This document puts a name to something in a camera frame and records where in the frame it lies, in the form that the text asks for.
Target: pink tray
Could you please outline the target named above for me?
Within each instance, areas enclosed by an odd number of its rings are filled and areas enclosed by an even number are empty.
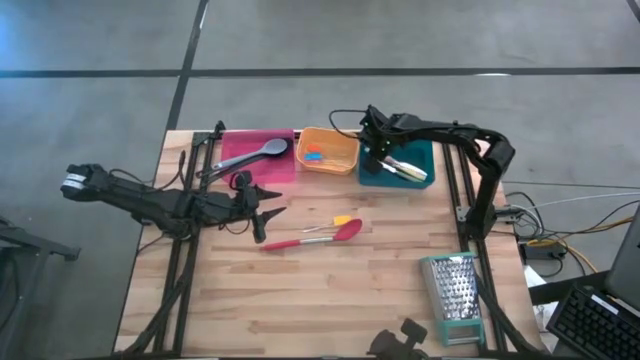
[[[259,150],[271,139],[285,139],[290,144],[286,152],[277,157],[257,161],[243,167],[251,171],[256,184],[288,183],[296,179],[295,134],[293,129],[231,131],[222,135],[221,161]],[[222,178],[229,183],[231,174]]]

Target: power adapter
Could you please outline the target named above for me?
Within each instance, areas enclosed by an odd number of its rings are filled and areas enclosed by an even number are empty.
[[[549,259],[564,259],[567,249],[560,243],[555,243],[549,246],[527,246],[526,244],[520,245],[521,254],[524,257],[524,261],[527,260],[549,260]]]

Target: black keyboard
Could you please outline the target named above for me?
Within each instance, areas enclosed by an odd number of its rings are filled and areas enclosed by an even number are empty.
[[[547,330],[589,359],[640,360],[640,319],[608,297],[574,286]]]

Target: blue object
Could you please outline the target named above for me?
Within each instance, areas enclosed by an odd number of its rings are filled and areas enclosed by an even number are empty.
[[[304,154],[305,161],[320,161],[322,160],[321,153],[306,153]]]
[[[369,156],[364,146],[360,146],[358,157],[358,181],[366,186],[386,186],[409,189],[425,189],[436,181],[436,171],[433,164],[433,145],[431,141],[412,141],[404,148],[396,147],[391,152],[391,157],[397,161],[407,162],[417,166],[427,173],[427,179],[423,182],[405,180],[396,174],[382,169],[380,173],[373,175],[364,169],[363,158]]]

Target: white wire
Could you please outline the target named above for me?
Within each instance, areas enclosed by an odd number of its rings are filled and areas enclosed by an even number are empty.
[[[566,203],[566,202],[579,201],[579,200],[589,200],[589,199],[600,199],[600,198],[617,197],[617,196],[640,196],[640,192],[582,196],[582,197],[573,198],[573,199],[564,199],[564,200],[552,201],[552,202],[548,202],[548,203],[544,203],[544,204],[539,204],[539,205],[536,205],[536,206],[530,206],[528,208],[523,208],[523,209],[524,210],[533,210],[533,209],[539,209],[539,208],[541,208],[543,206],[562,204],[562,203]]]
[[[529,214],[531,216],[531,218],[533,218],[533,220],[536,222],[536,225],[538,226],[538,229],[534,232],[534,236],[535,235],[541,235],[542,234],[542,222],[540,221],[540,219],[538,219],[538,216],[531,210],[525,208],[524,206],[520,206],[520,205],[509,205],[511,207],[514,207],[516,209],[520,209],[524,212],[526,212],[527,214]]]

